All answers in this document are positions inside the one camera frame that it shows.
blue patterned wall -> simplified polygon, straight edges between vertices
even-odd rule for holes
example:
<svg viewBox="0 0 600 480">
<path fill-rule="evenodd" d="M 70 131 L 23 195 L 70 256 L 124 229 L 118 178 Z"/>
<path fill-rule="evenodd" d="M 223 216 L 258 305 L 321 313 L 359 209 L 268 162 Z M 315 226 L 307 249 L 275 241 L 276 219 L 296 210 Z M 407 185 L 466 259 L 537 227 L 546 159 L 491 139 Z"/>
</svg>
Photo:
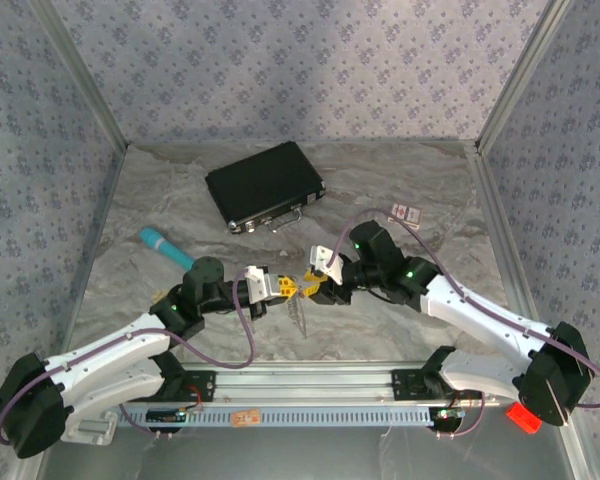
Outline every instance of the blue patterned wall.
<svg viewBox="0 0 600 480">
<path fill-rule="evenodd" d="M 26 1 L 0 2 L 0 384 L 59 348 L 115 167 Z M 0 446 L 0 478 L 12 458 Z"/>
<path fill-rule="evenodd" d="M 487 158 L 538 311 L 600 362 L 600 0 L 574 4 Z"/>
<path fill-rule="evenodd" d="M 475 138 L 546 0 L 54 0 L 130 143 Z"/>
</svg>

orange label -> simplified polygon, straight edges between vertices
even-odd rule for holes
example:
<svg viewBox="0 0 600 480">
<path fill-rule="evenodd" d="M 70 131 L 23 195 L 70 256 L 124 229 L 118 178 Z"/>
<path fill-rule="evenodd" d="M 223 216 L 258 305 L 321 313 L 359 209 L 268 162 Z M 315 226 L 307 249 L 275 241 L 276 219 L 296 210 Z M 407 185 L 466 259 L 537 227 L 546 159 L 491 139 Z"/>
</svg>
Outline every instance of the orange label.
<svg viewBox="0 0 600 480">
<path fill-rule="evenodd" d="M 251 427 L 253 425 L 258 425 L 260 421 L 260 410 L 257 408 L 233 412 L 231 414 L 231 426 L 234 428 Z"/>
</svg>

patterned wallpaper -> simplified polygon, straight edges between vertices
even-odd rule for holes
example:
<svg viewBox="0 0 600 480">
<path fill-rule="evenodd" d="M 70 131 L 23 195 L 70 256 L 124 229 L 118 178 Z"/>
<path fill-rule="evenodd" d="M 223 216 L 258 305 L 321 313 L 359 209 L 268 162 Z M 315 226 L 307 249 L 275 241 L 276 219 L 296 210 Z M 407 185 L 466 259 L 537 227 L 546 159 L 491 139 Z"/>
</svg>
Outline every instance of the patterned wallpaper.
<svg viewBox="0 0 600 480">
<path fill-rule="evenodd" d="M 488 160 L 540 314 L 600 361 L 600 0 L 574 4 Z"/>
<path fill-rule="evenodd" d="M 60 346 L 113 151 L 26 1 L 0 2 L 0 384 Z M 12 458 L 0 446 L 0 478 Z"/>
<path fill-rule="evenodd" d="M 475 138 L 546 0 L 54 0 L 130 143 Z"/>
</svg>

gray fabric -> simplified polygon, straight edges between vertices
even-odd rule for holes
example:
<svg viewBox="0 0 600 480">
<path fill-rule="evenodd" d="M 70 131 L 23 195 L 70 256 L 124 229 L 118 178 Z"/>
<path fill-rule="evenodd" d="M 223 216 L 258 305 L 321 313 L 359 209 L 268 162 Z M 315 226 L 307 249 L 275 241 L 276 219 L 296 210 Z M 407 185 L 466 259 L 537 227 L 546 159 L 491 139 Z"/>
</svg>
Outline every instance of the gray fabric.
<svg viewBox="0 0 600 480">
<path fill-rule="evenodd" d="M 575 2 L 488 160 L 541 316 L 600 362 L 600 0 Z"/>
<path fill-rule="evenodd" d="M 475 138 L 545 0 L 56 0 L 130 143 Z"/>
<path fill-rule="evenodd" d="M 18 357 L 59 347 L 113 168 L 28 4 L 0 2 L 0 384 Z M 0 446 L 0 478 L 12 458 Z"/>
</svg>

red plastic part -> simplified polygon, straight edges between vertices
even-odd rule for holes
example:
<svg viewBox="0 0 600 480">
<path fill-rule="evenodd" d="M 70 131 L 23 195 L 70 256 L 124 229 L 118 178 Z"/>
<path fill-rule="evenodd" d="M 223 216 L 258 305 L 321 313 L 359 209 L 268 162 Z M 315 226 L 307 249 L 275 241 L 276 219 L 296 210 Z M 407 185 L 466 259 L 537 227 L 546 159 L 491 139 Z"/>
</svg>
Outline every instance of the red plastic part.
<svg viewBox="0 0 600 480">
<path fill-rule="evenodd" d="M 527 410 L 521 403 L 516 402 L 507 410 L 507 417 L 529 434 L 540 430 L 542 420 Z"/>
</svg>

